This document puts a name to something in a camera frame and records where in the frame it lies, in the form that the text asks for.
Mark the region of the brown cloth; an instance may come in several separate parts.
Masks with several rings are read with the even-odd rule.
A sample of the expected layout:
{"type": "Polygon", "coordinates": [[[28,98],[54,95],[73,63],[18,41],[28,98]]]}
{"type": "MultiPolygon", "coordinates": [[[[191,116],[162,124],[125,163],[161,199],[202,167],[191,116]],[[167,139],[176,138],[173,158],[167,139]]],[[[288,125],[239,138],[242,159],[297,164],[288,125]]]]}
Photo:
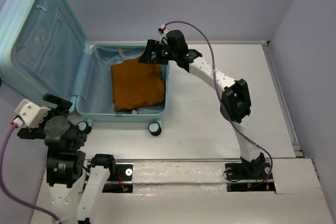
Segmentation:
{"type": "Polygon", "coordinates": [[[161,67],[138,60],[128,59],[110,67],[115,111],[147,108],[165,100],[161,67]]]}

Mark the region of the light blue hard-shell suitcase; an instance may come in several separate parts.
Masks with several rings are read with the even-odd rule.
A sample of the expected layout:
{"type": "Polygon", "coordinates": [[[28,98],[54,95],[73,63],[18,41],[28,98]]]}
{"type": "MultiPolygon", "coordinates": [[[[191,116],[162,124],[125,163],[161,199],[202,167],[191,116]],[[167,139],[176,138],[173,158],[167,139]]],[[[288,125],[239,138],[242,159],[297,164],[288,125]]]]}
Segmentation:
{"type": "Polygon", "coordinates": [[[1,80],[31,102],[50,93],[72,103],[71,112],[92,122],[144,122],[157,136],[167,103],[116,111],[113,65],[134,59],[145,44],[90,45],[67,0],[6,0],[1,9],[1,80]]]}

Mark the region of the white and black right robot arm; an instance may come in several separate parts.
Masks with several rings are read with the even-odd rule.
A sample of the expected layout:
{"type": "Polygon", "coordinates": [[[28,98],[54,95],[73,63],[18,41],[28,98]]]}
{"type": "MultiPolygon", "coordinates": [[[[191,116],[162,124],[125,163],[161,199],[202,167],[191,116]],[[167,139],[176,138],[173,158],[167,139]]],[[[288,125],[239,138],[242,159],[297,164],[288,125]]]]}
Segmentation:
{"type": "Polygon", "coordinates": [[[139,63],[166,65],[170,61],[198,77],[218,95],[222,116],[236,134],[241,159],[241,171],[248,178],[258,175],[266,162],[262,149],[246,133],[242,122],[250,115],[251,100],[244,79],[235,80],[215,68],[196,49],[189,48],[180,30],[163,31],[160,40],[149,39],[139,63]]]}

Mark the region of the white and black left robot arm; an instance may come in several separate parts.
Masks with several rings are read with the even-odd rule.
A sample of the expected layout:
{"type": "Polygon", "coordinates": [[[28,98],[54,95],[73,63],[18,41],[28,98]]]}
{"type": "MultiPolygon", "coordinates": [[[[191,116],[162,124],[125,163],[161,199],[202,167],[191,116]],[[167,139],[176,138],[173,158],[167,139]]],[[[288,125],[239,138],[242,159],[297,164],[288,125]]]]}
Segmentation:
{"type": "Polygon", "coordinates": [[[43,100],[55,108],[40,106],[24,99],[16,108],[13,121],[21,139],[44,140],[47,146],[46,182],[55,223],[93,223],[98,199],[107,179],[116,174],[111,154],[96,154],[90,162],[89,179],[79,195],[86,155],[84,146],[89,129],[81,130],[68,120],[72,102],[50,93],[43,100]]]}

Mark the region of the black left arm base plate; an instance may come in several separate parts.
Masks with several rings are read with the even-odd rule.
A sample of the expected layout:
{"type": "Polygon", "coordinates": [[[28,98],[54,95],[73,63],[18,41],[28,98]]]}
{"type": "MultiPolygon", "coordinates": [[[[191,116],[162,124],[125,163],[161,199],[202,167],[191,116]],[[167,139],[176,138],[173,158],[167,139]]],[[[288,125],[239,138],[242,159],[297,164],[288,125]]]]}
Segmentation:
{"type": "Polygon", "coordinates": [[[133,192],[133,163],[116,163],[115,173],[107,179],[103,193],[130,194],[133,192]]]}

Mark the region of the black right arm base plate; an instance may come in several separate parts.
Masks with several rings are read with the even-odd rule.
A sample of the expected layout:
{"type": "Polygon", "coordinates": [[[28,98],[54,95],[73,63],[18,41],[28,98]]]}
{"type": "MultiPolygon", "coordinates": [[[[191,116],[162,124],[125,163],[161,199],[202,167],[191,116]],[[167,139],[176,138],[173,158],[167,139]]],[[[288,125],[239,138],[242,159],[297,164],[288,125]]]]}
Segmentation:
{"type": "Polygon", "coordinates": [[[266,163],[256,175],[246,175],[241,163],[227,163],[222,174],[229,193],[276,192],[273,174],[268,175],[270,164],[266,163]]]}

